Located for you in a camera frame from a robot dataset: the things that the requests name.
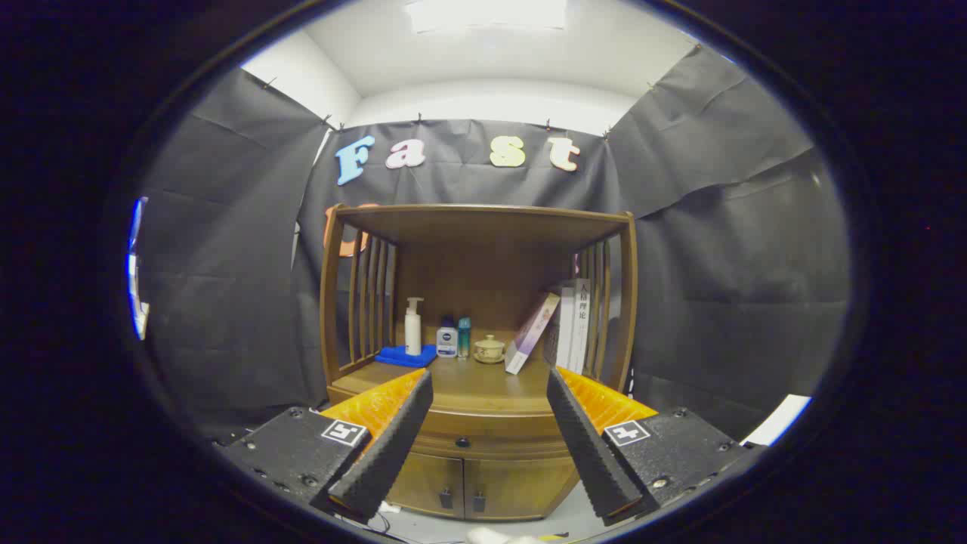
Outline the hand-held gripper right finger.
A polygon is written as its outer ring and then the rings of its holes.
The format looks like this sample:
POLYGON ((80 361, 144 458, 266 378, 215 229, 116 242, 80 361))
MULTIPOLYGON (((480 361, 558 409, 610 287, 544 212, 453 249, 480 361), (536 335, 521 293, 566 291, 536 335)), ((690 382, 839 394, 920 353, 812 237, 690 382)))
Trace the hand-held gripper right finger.
POLYGON ((764 450, 732 440, 687 407, 660 413, 562 367, 550 371, 547 400, 605 526, 683 502, 745 471, 764 450))

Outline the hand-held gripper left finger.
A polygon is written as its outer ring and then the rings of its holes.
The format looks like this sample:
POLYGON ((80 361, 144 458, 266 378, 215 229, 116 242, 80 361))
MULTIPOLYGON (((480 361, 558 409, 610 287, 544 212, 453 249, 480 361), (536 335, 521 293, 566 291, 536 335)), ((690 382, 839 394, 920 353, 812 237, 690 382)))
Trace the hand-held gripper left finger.
POLYGON ((327 410, 287 410, 222 448, 233 465, 287 498, 359 523, 376 516, 433 402, 415 369, 327 410))

